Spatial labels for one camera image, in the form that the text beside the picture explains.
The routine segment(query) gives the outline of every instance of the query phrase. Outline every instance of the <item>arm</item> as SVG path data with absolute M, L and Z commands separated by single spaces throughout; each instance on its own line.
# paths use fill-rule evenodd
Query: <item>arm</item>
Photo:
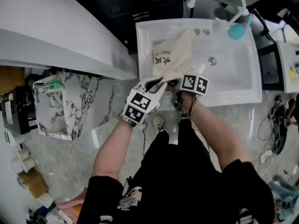
M 95 158 L 92 176 L 109 176 L 119 179 L 132 131 L 131 125 L 122 119 L 118 121 Z
M 195 97 L 192 93 L 183 91 L 182 98 L 182 105 L 188 111 Z M 190 118 L 209 146 L 215 151 L 222 171 L 228 164 L 237 159 L 242 162 L 249 161 L 244 146 L 231 127 L 197 100 L 193 107 Z

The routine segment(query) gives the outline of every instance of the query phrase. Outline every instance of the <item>soap dispenser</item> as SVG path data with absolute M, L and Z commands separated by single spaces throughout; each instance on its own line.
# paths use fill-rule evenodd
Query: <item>soap dispenser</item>
M 230 29 L 228 30 L 228 35 L 233 40 L 241 39 L 247 28 L 251 25 L 252 22 L 252 13 L 247 16 L 247 19 L 243 23 L 237 23 L 235 25 L 231 25 Z

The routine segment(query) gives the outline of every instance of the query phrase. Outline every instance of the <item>white sink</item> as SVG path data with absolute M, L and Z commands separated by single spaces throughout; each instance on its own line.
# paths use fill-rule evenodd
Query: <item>white sink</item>
M 205 106 L 259 103 L 262 101 L 262 86 L 259 61 L 251 28 L 238 41 L 231 40 L 227 33 L 217 37 L 213 32 L 216 20 L 173 19 L 145 21 L 136 24 L 139 76 L 152 76 L 152 47 L 164 39 L 178 35 L 185 28 L 200 29 L 200 35 L 192 32 L 192 68 L 210 80 L 207 95 L 199 97 Z M 214 57 L 217 64 L 209 65 Z M 166 91 L 161 99 L 160 110 L 171 110 L 172 94 Z

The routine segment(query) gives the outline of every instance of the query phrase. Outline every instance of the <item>cloth bag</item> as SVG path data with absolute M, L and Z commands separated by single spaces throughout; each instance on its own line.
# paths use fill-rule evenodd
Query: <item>cloth bag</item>
M 191 35 L 186 28 L 181 34 L 153 47 L 153 75 L 163 77 L 161 82 L 183 78 L 191 73 Z

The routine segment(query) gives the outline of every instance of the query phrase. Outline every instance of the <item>sleeve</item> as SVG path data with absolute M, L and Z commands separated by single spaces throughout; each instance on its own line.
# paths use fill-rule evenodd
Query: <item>sleeve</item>
M 251 162 L 235 160 L 224 168 L 223 177 L 231 200 L 239 208 L 237 219 L 249 214 L 259 224 L 273 222 L 275 210 L 271 189 Z
M 112 219 L 122 197 L 123 186 L 108 176 L 90 178 L 77 224 L 99 224 L 100 216 Z

